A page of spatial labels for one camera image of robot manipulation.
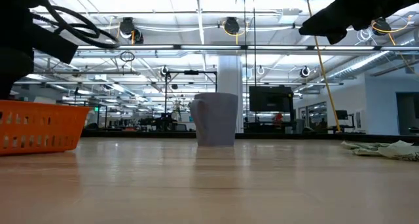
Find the black metal frame rig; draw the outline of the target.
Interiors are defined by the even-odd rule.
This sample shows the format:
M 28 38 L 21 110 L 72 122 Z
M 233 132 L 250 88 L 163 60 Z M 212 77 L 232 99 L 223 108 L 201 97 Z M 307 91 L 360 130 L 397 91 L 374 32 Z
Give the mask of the black metal frame rig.
M 168 76 L 171 74 L 174 74 L 173 77 L 171 77 L 171 80 L 174 80 L 179 74 L 183 74 L 183 75 L 199 75 L 199 74 L 204 74 L 209 80 L 211 80 L 211 78 L 208 76 L 208 74 L 214 74 L 215 75 L 215 80 L 218 79 L 217 76 L 217 72 L 216 71 L 199 71 L 199 70 L 184 70 L 184 71 L 170 71 L 168 69 L 165 70 L 165 72 L 163 72 L 164 75 L 164 115 L 166 116 L 168 114 L 168 85 L 169 85 L 169 81 L 168 81 Z

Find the lilac ceramic mug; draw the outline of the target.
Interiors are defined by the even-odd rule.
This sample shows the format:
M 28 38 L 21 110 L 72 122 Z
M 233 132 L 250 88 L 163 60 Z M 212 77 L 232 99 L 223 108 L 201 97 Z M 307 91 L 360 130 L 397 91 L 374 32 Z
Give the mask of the lilac ceramic mug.
M 196 94 L 190 104 L 199 146 L 233 146 L 238 96 L 222 92 Z

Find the long horizontal light bar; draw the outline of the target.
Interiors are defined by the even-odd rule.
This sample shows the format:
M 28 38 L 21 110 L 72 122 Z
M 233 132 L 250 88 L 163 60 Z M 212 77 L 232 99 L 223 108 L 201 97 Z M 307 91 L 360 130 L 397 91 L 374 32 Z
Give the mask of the long horizontal light bar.
M 314 45 L 121 45 L 121 50 L 315 50 Z M 419 50 L 419 45 L 319 46 L 320 50 L 398 51 Z

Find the silver ventilation duct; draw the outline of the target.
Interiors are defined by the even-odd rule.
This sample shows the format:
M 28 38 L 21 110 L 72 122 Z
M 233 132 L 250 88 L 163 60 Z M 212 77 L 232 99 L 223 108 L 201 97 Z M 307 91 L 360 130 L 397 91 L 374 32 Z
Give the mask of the silver ventilation duct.
M 327 80 L 347 79 L 383 64 L 386 60 L 395 59 L 394 51 L 382 51 L 369 56 L 361 56 L 342 64 L 337 71 L 328 75 Z

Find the white building column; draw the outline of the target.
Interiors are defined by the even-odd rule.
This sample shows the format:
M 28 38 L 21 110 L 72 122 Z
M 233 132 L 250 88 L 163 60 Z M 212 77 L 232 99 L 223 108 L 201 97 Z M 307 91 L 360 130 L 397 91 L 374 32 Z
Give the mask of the white building column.
M 217 91 L 237 95 L 236 133 L 244 132 L 243 76 L 241 56 L 220 56 L 217 66 Z

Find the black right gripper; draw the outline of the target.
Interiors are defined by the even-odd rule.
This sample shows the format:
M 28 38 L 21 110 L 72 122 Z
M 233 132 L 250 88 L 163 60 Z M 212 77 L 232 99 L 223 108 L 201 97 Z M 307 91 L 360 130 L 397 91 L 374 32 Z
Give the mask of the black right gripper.
M 373 20 L 387 18 L 395 12 L 419 3 L 419 0 L 334 0 L 305 21 L 301 35 L 327 35 L 330 45 L 339 43 L 349 26 L 367 28 Z

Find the large black monitor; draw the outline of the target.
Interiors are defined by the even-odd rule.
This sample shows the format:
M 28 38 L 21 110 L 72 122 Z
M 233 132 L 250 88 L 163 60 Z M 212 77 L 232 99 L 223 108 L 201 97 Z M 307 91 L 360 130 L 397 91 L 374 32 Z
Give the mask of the large black monitor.
M 290 113 L 293 110 L 293 91 L 285 86 L 251 86 L 249 109 L 253 112 Z

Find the green white sweetener packet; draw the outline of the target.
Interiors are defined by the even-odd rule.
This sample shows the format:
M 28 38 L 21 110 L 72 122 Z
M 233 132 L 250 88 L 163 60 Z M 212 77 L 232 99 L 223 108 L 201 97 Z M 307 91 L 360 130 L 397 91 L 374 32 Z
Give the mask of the green white sweetener packet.
M 378 152 L 389 159 L 419 162 L 419 145 L 397 141 L 387 147 L 379 147 Z
M 382 147 L 388 147 L 390 146 L 390 144 L 343 141 L 341 143 L 341 146 L 344 149 L 350 150 L 353 154 L 357 156 L 381 157 L 381 154 L 378 152 L 378 149 Z

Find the small black monitor on stand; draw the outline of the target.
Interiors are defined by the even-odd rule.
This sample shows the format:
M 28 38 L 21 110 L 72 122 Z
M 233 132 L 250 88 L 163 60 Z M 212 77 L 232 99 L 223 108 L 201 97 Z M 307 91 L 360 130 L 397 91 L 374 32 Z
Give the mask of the small black monitor on stand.
M 355 129 L 354 114 L 349 114 L 347 110 L 336 110 L 336 114 L 341 132 L 345 132 L 345 129 Z

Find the thin ceiling light strip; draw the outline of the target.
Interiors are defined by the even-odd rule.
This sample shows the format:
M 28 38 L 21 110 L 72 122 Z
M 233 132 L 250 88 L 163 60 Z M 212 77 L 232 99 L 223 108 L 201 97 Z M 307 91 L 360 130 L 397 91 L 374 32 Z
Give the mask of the thin ceiling light strip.
M 67 82 L 59 82 L 59 81 L 47 81 L 47 82 L 40 82 L 40 81 L 16 81 L 15 84 L 58 84 L 58 85 L 94 85 L 94 84 L 124 84 L 124 85 L 165 85 L 165 84 L 180 84 L 180 85 L 209 85 L 209 84 L 217 84 L 216 82 L 93 82 L 93 81 L 83 81 L 83 82 L 75 82 L 75 81 L 67 81 Z M 325 86 L 325 83 L 286 83 L 286 82 L 270 82 L 270 83 L 243 83 L 243 84 L 252 84 L 252 85 L 284 85 L 284 86 Z

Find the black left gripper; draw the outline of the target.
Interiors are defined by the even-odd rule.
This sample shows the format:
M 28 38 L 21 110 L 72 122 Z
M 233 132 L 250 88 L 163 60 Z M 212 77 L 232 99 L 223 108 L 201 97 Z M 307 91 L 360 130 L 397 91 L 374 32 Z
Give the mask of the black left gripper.
M 13 84 L 33 72 L 33 59 L 16 49 L 0 47 L 0 100 L 7 100 Z

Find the orange plastic basket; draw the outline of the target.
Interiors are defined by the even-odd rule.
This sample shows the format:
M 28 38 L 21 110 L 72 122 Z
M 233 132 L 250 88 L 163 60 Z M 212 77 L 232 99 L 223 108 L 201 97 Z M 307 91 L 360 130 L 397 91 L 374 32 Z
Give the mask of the orange plastic basket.
M 0 100 L 0 156 L 76 149 L 88 107 Z

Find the dark office desk equipment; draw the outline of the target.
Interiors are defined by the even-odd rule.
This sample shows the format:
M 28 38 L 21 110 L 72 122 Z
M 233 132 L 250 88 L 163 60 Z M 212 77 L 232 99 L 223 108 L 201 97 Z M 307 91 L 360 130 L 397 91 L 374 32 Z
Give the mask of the dark office desk equipment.
M 131 132 L 192 132 L 189 122 L 183 122 L 176 112 L 117 111 L 108 113 L 104 127 L 109 130 Z

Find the dark doorway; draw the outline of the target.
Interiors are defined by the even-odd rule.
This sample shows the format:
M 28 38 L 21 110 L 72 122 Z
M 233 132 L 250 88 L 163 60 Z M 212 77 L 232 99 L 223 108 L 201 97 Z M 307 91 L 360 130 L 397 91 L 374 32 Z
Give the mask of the dark doorway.
M 396 98 L 399 134 L 402 136 L 419 134 L 410 131 L 410 128 L 419 129 L 419 93 L 398 92 Z

